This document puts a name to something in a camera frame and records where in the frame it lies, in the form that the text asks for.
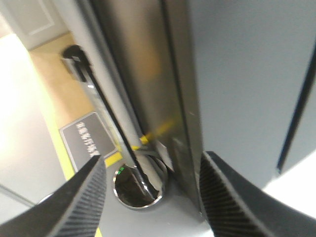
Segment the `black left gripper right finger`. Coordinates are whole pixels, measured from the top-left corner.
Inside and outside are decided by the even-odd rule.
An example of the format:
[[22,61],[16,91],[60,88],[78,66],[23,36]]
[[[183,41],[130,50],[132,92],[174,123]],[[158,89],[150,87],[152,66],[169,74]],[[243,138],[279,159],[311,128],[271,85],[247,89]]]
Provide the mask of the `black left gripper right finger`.
[[316,220],[246,180],[217,154],[203,152],[199,191],[216,237],[314,237]]

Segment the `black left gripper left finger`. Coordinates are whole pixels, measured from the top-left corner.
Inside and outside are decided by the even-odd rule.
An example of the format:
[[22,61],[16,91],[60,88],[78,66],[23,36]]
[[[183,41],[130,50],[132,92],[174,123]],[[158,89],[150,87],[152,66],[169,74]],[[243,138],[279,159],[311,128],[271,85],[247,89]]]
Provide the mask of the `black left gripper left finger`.
[[0,226],[2,237],[93,237],[106,195],[106,167],[93,156],[44,201]]

